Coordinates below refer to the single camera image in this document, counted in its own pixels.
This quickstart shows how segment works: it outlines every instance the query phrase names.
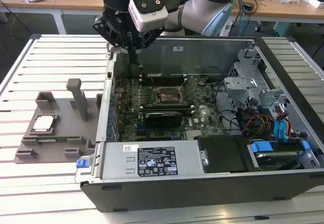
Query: label sticker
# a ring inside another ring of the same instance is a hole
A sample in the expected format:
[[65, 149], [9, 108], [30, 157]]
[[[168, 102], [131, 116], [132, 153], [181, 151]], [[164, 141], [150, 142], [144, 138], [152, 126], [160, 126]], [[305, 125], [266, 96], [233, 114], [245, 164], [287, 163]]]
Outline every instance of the label sticker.
[[173, 47], [174, 52], [183, 52], [183, 47]]
[[174, 147], [138, 148], [137, 156], [140, 177], [178, 175]]
[[123, 152], [136, 152], [138, 144], [124, 144]]

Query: connector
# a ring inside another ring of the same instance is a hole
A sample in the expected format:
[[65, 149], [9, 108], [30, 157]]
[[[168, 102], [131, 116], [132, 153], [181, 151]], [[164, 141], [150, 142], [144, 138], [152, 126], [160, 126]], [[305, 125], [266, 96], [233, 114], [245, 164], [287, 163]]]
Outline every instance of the connector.
[[244, 3], [242, 4], [242, 8], [243, 8], [244, 11], [252, 12], [252, 10], [253, 10], [253, 8], [254, 8], [254, 4], [244, 2]]

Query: floor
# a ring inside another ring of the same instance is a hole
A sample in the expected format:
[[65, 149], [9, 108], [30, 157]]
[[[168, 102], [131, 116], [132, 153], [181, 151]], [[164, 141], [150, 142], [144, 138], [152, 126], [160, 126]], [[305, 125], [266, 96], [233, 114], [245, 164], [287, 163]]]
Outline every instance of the floor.
[[[28, 27], [32, 33], [58, 34], [54, 19], [45, 14], [19, 14], [18, 18]], [[91, 28], [94, 16], [67, 15], [63, 17], [67, 33], [69, 34], [96, 34]], [[273, 22], [263, 22], [260, 32], [255, 31], [256, 22], [250, 22], [244, 35], [246, 36], [275, 36]], [[238, 35], [239, 28], [234, 28], [230, 35]], [[0, 24], [0, 82], [6, 76], [8, 70], [15, 62], [19, 53], [28, 41], [30, 34], [15, 19], [13, 15], [8, 16], [8, 22]], [[312, 56], [318, 46], [324, 42], [324, 26], [318, 24], [292, 24], [289, 36], [302, 46]], [[315, 59], [320, 67], [324, 66], [324, 47], [319, 50]]]

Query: gray post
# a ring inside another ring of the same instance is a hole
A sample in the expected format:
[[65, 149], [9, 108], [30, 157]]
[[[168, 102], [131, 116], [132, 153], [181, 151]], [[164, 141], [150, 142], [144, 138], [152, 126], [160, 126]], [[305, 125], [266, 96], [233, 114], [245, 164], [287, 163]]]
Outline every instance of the gray post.
[[80, 79], [69, 79], [66, 84], [67, 90], [72, 92], [74, 97], [75, 105], [80, 113], [82, 121], [86, 121], [88, 119], [88, 111], [87, 111], [87, 99], [84, 93], [80, 90], [81, 88], [81, 80]]

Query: workbench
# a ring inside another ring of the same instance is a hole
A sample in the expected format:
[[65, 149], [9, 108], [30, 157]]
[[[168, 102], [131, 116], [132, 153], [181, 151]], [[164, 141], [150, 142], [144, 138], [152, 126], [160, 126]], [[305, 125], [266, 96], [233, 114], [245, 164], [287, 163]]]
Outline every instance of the workbench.
[[101, 213], [74, 182], [75, 163], [13, 163], [36, 109], [38, 92], [72, 98], [66, 81], [80, 78], [85, 95], [94, 98], [103, 90], [107, 60], [106, 41], [98, 35], [42, 35], [28, 41], [0, 85], [0, 223], [248, 224], [265, 219], [262, 223], [293, 224], [323, 220], [324, 186], [286, 201]]
[[[15, 13], [51, 14], [54, 17], [60, 34], [66, 34], [62, 15], [101, 15], [102, 0], [43, 0], [24, 3], [20, 0], [1, 0]], [[229, 20], [233, 21], [238, 14], [238, 1], [234, 0], [234, 8]], [[324, 9], [316, 9], [302, 1], [299, 4], [280, 4], [278, 0], [258, 0], [258, 10], [250, 18], [252, 21], [323, 23]], [[0, 12], [7, 12], [0, 5]]]

